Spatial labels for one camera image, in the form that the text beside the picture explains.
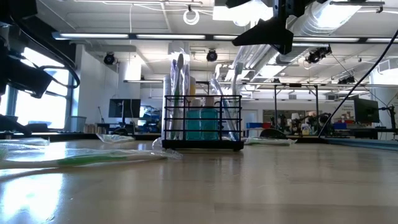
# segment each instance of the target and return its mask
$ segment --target security camera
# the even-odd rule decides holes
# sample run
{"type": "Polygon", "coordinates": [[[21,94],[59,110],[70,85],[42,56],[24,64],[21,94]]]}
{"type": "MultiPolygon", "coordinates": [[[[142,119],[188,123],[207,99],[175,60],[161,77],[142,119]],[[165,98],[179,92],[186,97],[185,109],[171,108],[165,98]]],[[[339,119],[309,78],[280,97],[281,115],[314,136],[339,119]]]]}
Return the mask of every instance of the security camera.
{"type": "Polygon", "coordinates": [[[114,52],[106,53],[106,56],[104,58],[105,65],[114,65],[117,62],[118,62],[118,60],[114,57],[114,52]]]}
{"type": "Polygon", "coordinates": [[[208,62],[215,62],[215,61],[217,61],[217,53],[216,53],[216,50],[210,49],[209,52],[207,53],[206,59],[207,59],[208,62]]]}

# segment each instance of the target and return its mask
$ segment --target ceiling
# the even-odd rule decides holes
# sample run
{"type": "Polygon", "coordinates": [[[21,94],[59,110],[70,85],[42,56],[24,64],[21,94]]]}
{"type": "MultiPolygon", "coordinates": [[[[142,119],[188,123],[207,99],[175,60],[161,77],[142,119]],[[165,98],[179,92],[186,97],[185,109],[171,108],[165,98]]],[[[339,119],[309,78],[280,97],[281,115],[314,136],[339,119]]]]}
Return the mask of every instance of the ceiling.
{"type": "MultiPolygon", "coordinates": [[[[212,10],[213,0],[203,2],[204,10],[212,10]]],[[[385,0],[385,11],[398,12],[398,1],[385,0]]],[[[176,33],[176,34],[241,34],[249,27],[238,27],[231,21],[213,21],[212,16],[200,14],[198,24],[194,26],[184,23],[184,11],[155,11],[139,6],[107,5],[97,2],[75,2],[72,0],[54,1],[37,0],[39,17],[60,32],[141,32],[141,33],[176,33]]],[[[148,6],[161,10],[160,6],[148,6]]],[[[184,9],[183,6],[166,6],[167,10],[184,9]]],[[[376,8],[363,7],[361,10],[376,8]]],[[[373,12],[357,12],[346,24],[337,29],[333,35],[347,37],[375,36],[390,37],[397,29],[394,21],[398,14],[373,12]]],[[[146,78],[167,74],[170,71],[168,46],[170,41],[159,40],[91,40],[90,45],[136,46],[146,61],[143,74],[146,78]]],[[[202,72],[202,80],[209,79],[209,73],[215,70],[216,63],[206,61],[208,49],[216,49],[219,63],[231,63],[239,51],[239,47],[230,42],[191,41],[191,70],[202,72]]],[[[360,76],[370,68],[371,62],[380,56],[386,45],[370,44],[333,44],[333,55],[346,69],[354,69],[360,76]]],[[[129,58],[128,52],[116,54],[121,60],[129,58]]],[[[398,46],[394,45],[389,57],[398,57],[398,46]]],[[[278,75],[282,82],[328,82],[332,77],[337,80],[344,68],[331,55],[321,63],[308,65],[304,58],[299,58],[292,66],[278,75]]]]}

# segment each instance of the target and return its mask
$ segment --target wooden table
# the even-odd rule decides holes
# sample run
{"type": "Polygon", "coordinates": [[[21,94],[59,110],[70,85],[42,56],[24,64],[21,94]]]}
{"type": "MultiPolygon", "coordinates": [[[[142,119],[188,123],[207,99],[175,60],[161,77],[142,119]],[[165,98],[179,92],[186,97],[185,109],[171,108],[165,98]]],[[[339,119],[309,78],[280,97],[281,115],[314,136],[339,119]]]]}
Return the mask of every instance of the wooden table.
{"type": "MultiPolygon", "coordinates": [[[[122,147],[95,140],[54,145],[122,147]]],[[[397,223],[397,192],[396,152],[251,146],[180,161],[0,170],[0,223],[386,224],[397,223]]]]}

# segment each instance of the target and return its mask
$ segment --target computer monitor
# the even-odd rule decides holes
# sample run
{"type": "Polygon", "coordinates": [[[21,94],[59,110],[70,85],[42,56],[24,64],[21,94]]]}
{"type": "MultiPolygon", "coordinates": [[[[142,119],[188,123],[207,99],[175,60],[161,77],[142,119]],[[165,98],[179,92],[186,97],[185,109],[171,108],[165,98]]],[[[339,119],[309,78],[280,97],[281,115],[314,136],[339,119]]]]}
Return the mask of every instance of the computer monitor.
{"type": "Polygon", "coordinates": [[[111,99],[109,101],[110,118],[139,118],[141,100],[111,99]]]}
{"type": "Polygon", "coordinates": [[[379,103],[373,100],[354,99],[355,121],[379,123],[379,103]]]}

